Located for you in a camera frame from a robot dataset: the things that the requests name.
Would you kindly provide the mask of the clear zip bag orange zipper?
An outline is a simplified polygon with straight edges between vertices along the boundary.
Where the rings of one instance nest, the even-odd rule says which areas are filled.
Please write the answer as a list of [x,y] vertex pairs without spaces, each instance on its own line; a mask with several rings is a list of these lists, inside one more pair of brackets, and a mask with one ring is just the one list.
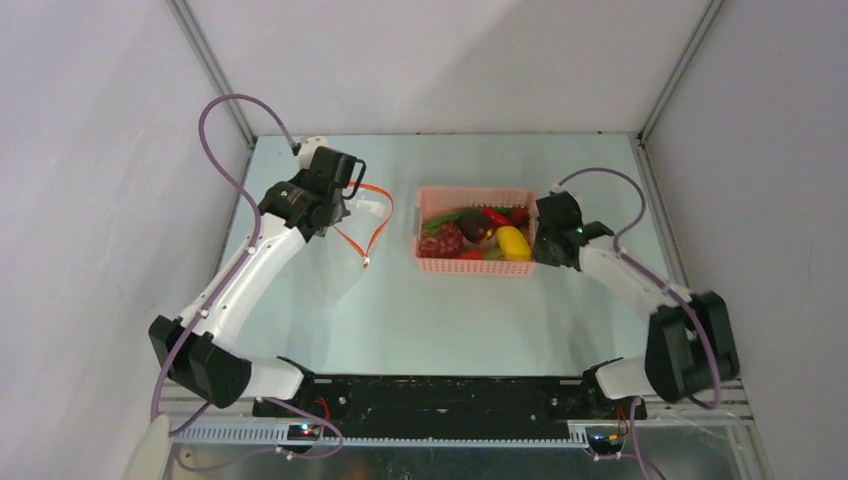
[[395,207],[388,190],[368,183],[345,205],[350,215],[332,226],[317,245],[315,275],[322,305],[337,303],[369,270]]

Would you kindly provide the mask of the pink plastic basket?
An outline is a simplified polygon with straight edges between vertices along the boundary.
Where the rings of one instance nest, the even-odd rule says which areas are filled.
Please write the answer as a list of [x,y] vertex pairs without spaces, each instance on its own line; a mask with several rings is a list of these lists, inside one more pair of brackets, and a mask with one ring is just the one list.
[[536,195],[493,187],[426,186],[416,197],[413,259],[424,273],[528,276],[536,268]]

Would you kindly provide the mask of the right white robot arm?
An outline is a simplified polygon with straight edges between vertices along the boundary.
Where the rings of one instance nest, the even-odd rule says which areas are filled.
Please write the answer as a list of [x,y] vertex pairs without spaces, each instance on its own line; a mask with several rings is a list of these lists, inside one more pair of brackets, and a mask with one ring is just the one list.
[[614,232],[586,223],[578,201],[567,192],[536,202],[533,259],[586,275],[630,305],[647,321],[643,355],[593,367],[595,380],[581,392],[585,411],[606,418],[623,398],[658,396],[668,403],[691,399],[740,374],[728,309],[713,291],[693,293],[664,280],[618,248]]

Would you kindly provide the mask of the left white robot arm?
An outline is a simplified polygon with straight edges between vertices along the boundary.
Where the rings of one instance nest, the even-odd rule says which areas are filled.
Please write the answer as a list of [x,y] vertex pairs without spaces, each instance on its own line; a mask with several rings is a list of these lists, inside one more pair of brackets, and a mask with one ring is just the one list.
[[217,408],[243,397],[277,399],[292,416],[316,403],[304,370],[285,359],[251,359],[235,342],[257,302],[282,268],[315,236],[340,223],[367,164],[325,145],[302,147],[301,169],[250,199],[252,231],[201,294],[174,319],[158,316],[148,336],[161,372],[151,410],[159,413],[166,380]]

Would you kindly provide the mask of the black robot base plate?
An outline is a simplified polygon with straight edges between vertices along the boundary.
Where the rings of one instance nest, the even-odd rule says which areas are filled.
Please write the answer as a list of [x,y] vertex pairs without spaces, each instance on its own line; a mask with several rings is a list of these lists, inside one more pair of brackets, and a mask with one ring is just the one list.
[[606,398],[588,376],[311,375],[293,406],[342,434],[551,439],[572,421],[615,421],[631,398]]

